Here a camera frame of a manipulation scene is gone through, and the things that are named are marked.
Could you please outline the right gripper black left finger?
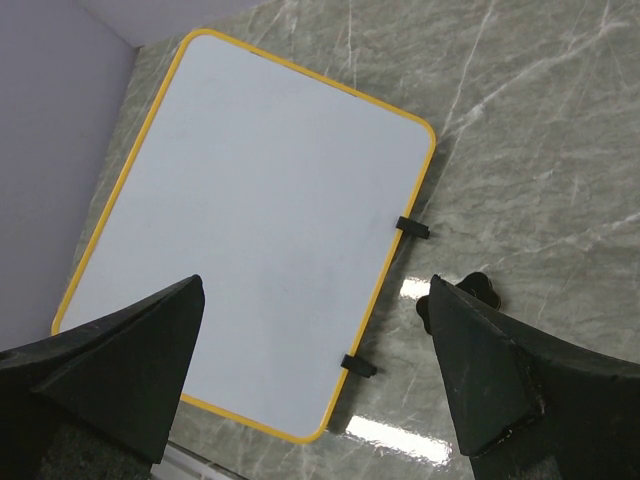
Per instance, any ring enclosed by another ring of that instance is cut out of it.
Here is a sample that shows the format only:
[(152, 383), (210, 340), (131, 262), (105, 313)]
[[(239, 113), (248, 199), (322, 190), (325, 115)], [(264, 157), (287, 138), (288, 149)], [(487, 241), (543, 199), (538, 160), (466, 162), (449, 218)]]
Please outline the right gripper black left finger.
[(147, 479), (204, 313), (200, 276), (1, 354), (4, 479)]

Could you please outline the yellow framed whiteboard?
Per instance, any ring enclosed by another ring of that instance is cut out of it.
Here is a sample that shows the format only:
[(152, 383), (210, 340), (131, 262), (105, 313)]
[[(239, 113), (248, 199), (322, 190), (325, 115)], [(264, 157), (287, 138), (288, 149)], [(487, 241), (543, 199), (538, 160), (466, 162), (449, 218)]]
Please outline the yellow framed whiteboard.
[(198, 275), (206, 300), (183, 400), (312, 442), (435, 146), (416, 115), (222, 33), (193, 31), (51, 330)]

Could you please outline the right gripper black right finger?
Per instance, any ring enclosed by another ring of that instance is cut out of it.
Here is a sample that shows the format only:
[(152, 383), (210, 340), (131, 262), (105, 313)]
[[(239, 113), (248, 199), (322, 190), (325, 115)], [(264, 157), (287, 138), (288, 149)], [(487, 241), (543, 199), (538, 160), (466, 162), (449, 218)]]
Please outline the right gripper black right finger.
[(475, 478), (638, 478), (638, 364), (549, 335), (439, 276), (429, 317)]

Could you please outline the yellow whiteboard eraser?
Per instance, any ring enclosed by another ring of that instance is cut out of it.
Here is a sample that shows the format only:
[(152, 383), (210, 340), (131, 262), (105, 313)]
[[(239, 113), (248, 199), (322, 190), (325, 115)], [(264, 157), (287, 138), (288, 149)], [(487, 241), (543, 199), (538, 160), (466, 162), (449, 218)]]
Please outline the yellow whiteboard eraser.
[[(489, 277), (482, 272), (470, 273), (457, 283), (456, 287), (495, 310), (499, 310), (502, 306), (501, 297), (495, 291)], [(425, 331), (431, 334), (429, 295), (424, 295), (417, 300), (416, 312), (423, 322)]]

